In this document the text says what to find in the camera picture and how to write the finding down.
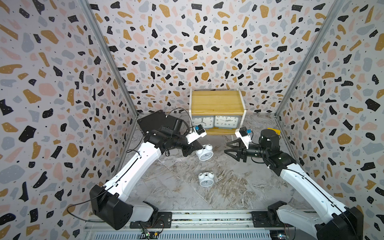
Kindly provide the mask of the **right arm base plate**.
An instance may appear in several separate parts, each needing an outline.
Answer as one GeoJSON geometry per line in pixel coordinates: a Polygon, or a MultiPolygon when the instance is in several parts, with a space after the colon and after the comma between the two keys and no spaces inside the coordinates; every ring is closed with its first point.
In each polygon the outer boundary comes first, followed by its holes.
{"type": "Polygon", "coordinates": [[[252,211],[251,219],[254,228],[283,228],[285,226],[274,211],[252,211]]]}

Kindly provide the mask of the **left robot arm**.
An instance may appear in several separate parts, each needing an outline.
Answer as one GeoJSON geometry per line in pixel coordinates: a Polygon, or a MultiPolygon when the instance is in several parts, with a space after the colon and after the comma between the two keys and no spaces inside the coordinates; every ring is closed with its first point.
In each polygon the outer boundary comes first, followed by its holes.
{"type": "Polygon", "coordinates": [[[129,162],[103,186],[90,191],[92,212],[115,230],[128,222],[155,222],[158,208],[149,203],[129,204],[131,191],[154,161],[170,149],[180,149],[187,157],[203,146],[199,138],[206,136],[202,125],[191,128],[187,134],[176,134],[166,128],[151,130],[129,162]]]}

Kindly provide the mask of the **wooden two-tier shelf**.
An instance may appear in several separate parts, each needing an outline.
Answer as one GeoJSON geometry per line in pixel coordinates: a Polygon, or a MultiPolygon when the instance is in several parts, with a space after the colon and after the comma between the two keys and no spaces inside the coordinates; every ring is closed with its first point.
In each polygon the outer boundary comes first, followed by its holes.
{"type": "MultiPolygon", "coordinates": [[[[237,90],[190,90],[189,115],[192,116],[239,116],[236,129],[243,126],[247,113],[243,94],[237,90]]],[[[232,136],[236,129],[205,129],[208,135],[232,136]]]]}

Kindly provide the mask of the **grey rectangular alarm clock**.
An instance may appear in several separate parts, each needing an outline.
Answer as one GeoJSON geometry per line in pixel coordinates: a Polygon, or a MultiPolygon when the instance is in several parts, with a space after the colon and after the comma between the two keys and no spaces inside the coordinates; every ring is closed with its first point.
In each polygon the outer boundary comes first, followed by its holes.
{"type": "Polygon", "coordinates": [[[214,116],[192,116],[194,126],[202,125],[204,129],[212,129],[215,125],[214,116]]]}
{"type": "Polygon", "coordinates": [[[215,128],[236,129],[239,125],[239,116],[215,116],[215,128]]]}

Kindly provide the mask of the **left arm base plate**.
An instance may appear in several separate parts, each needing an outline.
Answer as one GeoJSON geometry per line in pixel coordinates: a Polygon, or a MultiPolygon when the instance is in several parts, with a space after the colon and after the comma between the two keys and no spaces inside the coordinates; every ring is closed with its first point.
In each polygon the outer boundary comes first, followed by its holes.
{"type": "Polygon", "coordinates": [[[130,222],[130,229],[169,229],[172,224],[172,212],[156,212],[146,222],[130,222]]]}

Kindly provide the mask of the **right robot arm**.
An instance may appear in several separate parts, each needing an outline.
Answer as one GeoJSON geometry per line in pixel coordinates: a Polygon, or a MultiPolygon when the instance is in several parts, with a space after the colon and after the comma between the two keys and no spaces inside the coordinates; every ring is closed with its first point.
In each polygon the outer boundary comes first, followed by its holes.
{"type": "Polygon", "coordinates": [[[280,136],[272,129],[252,142],[251,130],[237,129],[235,141],[227,143],[225,154],[236,161],[260,158],[277,176],[289,183],[316,211],[315,215],[296,210],[283,201],[268,207],[271,225],[279,222],[294,226],[317,240],[363,239],[364,216],[356,207],[348,208],[312,180],[294,158],[280,149],[280,136]]]}

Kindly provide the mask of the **white twin-bell alarm clock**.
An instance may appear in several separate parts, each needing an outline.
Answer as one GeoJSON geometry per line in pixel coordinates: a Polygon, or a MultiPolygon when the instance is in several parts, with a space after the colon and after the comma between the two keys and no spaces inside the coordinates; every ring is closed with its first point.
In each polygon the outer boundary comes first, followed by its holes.
{"type": "Polygon", "coordinates": [[[203,145],[203,148],[196,151],[196,155],[200,161],[207,161],[214,155],[213,146],[210,144],[203,145]]]}

